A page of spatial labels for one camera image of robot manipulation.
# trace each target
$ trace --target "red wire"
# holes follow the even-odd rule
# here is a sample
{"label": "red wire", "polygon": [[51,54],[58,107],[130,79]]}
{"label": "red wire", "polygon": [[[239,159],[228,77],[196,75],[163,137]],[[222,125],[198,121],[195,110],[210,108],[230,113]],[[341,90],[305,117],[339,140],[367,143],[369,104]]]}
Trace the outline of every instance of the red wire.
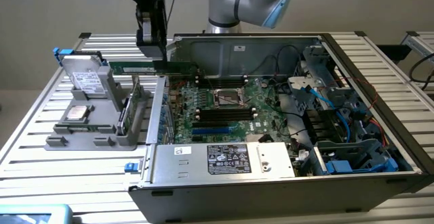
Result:
{"label": "red wire", "polygon": [[342,81],[342,80],[345,80],[345,79],[353,79],[353,80],[357,80],[357,81],[359,81],[359,82],[362,82],[362,83],[365,83],[365,84],[367,84],[369,86],[373,87],[373,89],[374,89],[374,91],[375,91],[375,97],[374,97],[374,101],[373,101],[370,107],[367,108],[367,110],[370,110],[370,109],[373,108],[373,106],[375,105],[377,100],[378,100],[378,92],[377,92],[377,89],[375,89],[374,85],[370,84],[367,81],[359,79],[359,78],[339,78],[339,79],[334,80],[334,82]]}
{"label": "red wire", "polygon": [[374,125],[378,126],[379,128],[379,131],[381,131],[381,139],[382,139],[382,146],[385,147],[386,146],[386,136],[385,136],[385,131],[382,130],[382,126],[371,119],[369,120],[370,123],[373,123]]}

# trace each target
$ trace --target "white wall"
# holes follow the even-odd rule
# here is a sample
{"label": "white wall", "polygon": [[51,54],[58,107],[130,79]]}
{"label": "white wall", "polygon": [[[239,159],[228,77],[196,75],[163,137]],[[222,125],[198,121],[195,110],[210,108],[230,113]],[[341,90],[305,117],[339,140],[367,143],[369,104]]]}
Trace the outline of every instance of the white wall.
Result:
{"label": "white wall", "polygon": [[[397,43],[407,30],[434,30],[431,2],[293,0],[275,31],[363,30],[375,42]],[[176,0],[170,35],[200,32],[206,22],[207,0]],[[130,0],[0,0],[0,89],[43,88],[58,68],[52,48],[71,47],[82,32],[135,29]]]}

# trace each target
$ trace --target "black ram slot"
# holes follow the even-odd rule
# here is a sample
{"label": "black ram slot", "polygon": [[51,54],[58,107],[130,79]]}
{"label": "black ram slot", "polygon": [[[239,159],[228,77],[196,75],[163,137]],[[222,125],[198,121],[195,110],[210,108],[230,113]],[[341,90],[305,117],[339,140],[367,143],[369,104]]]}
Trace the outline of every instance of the black ram slot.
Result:
{"label": "black ram slot", "polygon": [[240,88],[245,86],[245,81],[240,79],[199,79],[199,88]]}
{"label": "black ram slot", "polygon": [[234,118],[207,117],[199,119],[199,121],[251,121],[251,120],[253,120],[253,116],[234,117]]}
{"label": "black ram slot", "polygon": [[228,126],[230,124],[224,121],[218,121],[218,122],[194,122],[192,127],[224,127]]}
{"label": "black ram slot", "polygon": [[200,118],[239,118],[239,117],[253,117],[250,114],[239,114],[239,115],[199,115]]}
{"label": "black ram slot", "polygon": [[250,116],[251,112],[200,113],[199,116]]}
{"label": "black ram slot", "polygon": [[210,109],[210,110],[200,110],[200,114],[220,114],[220,113],[236,113],[245,112],[251,113],[251,109]]}

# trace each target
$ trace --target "sticker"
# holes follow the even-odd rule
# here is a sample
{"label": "sticker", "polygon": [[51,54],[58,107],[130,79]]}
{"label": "sticker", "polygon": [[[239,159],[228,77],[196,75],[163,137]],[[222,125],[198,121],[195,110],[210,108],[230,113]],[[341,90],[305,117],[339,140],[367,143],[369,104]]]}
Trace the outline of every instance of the sticker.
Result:
{"label": "sticker", "polygon": [[178,154],[191,154],[191,146],[175,147],[175,155],[178,155]]}
{"label": "sticker", "polygon": [[234,46],[234,51],[246,51],[246,46],[245,45],[235,45]]}
{"label": "sticker", "polygon": [[84,93],[104,93],[102,81],[95,72],[72,73],[72,75]]}
{"label": "sticker", "polygon": [[155,73],[154,68],[123,68],[124,73]]}
{"label": "sticker", "polygon": [[211,175],[251,173],[247,144],[207,146]]}
{"label": "sticker", "polygon": [[305,159],[310,156],[310,152],[306,151],[305,149],[301,149],[298,152],[298,161],[305,161]]}

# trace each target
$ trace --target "teal object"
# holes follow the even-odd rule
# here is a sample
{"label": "teal object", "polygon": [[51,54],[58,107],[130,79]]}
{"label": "teal object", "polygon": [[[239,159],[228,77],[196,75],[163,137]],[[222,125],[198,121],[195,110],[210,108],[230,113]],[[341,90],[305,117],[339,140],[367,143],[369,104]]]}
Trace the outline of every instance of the teal object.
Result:
{"label": "teal object", "polygon": [[285,16],[285,12],[287,9],[287,6],[290,4],[290,0],[279,0],[279,3],[275,5],[269,17],[266,18],[263,22],[263,27],[267,28],[275,28],[279,21],[282,20]]}
{"label": "teal object", "polygon": [[48,220],[46,221],[48,224],[72,224],[72,210],[66,204],[0,205],[0,223],[7,223],[1,219],[21,215],[28,215],[30,219],[36,217],[44,218]]}

